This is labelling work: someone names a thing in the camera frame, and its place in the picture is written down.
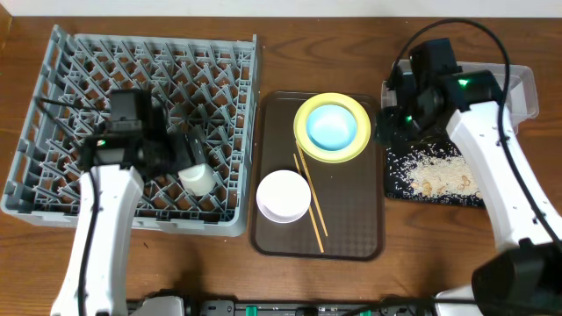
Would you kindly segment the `light blue bowl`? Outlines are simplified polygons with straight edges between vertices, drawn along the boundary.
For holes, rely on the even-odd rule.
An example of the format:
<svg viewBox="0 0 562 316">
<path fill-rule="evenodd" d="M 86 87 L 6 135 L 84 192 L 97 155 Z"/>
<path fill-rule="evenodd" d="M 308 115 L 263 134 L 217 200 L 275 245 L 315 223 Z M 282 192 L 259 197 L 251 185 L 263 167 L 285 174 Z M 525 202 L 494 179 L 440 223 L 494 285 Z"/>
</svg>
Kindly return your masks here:
<svg viewBox="0 0 562 316">
<path fill-rule="evenodd" d="M 346 148 L 357 135 L 357 121 L 346 108 L 322 105 L 311 112 L 306 120 L 306 133 L 311 142 L 327 151 Z"/>
</svg>

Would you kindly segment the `yellow plate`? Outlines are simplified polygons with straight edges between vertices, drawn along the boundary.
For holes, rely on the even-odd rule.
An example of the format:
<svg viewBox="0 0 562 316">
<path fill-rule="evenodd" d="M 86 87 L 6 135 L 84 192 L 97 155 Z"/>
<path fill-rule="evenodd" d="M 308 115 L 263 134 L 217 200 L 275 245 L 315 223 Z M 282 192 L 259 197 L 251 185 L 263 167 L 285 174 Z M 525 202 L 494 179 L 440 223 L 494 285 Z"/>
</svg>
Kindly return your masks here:
<svg viewBox="0 0 562 316">
<path fill-rule="evenodd" d="M 306 133 L 306 120 L 313 110 L 326 105 L 340 105 L 351 112 L 357 121 L 357 135 L 344 149 L 327 151 L 315 146 Z M 341 93 L 320 93 L 309 97 L 297 110 L 293 120 L 295 140 L 309 156 L 320 162 L 341 163 L 354 159 L 366 149 L 371 137 L 371 120 L 365 108 L 354 98 Z"/>
</svg>

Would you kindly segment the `white pink bowl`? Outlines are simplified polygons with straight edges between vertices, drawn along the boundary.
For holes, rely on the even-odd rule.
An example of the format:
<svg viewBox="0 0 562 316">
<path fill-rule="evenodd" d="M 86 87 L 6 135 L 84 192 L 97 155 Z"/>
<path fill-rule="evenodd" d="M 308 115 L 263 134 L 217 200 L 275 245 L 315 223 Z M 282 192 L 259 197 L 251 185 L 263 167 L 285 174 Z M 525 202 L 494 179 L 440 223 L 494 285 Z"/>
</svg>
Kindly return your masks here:
<svg viewBox="0 0 562 316">
<path fill-rule="evenodd" d="M 277 170 L 268 174 L 256 190 L 260 213 L 278 224 L 297 221 L 308 212 L 312 192 L 306 179 L 297 172 Z"/>
</svg>

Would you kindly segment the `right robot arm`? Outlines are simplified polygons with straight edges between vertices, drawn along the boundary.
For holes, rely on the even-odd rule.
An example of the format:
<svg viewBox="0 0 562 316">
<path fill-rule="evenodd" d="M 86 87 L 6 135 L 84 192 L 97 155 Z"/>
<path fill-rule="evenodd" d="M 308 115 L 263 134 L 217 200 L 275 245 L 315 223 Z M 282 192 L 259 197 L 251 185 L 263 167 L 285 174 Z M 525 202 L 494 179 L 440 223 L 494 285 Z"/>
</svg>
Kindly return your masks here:
<svg viewBox="0 0 562 316">
<path fill-rule="evenodd" d="M 494 75 L 396 69 L 385 85 L 397 104 L 377 116 L 378 141 L 397 147 L 429 135 L 449 138 L 481 192 L 498 250 L 470 284 L 436 296 L 435 314 L 560 314 L 561 217 L 513 135 Z"/>
</svg>

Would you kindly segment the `white cup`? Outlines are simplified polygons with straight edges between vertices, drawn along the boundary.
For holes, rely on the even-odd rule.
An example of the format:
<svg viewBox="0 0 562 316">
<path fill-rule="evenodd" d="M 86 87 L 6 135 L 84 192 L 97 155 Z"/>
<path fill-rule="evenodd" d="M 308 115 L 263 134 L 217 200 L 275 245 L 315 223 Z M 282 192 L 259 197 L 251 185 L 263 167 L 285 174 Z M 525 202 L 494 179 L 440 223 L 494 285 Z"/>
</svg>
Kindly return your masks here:
<svg viewBox="0 0 562 316">
<path fill-rule="evenodd" d="M 178 178 L 184 190 L 196 197 L 210 193 L 216 184 L 213 169 L 206 163 L 180 170 Z"/>
</svg>

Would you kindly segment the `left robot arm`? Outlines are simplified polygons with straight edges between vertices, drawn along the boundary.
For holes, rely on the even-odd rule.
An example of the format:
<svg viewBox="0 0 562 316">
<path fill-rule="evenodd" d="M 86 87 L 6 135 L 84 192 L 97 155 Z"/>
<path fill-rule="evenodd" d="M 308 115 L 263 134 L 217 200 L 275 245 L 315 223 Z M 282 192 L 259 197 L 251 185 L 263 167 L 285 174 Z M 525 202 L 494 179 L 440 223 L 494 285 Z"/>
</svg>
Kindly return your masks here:
<svg viewBox="0 0 562 316">
<path fill-rule="evenodd" d="M 91 135 L 82 145 L 78 224 L 53 315 L 126 315 L 133 217 L 145 182 L 205 163 L 198 136 L 166 132 Z"/>
</svg>

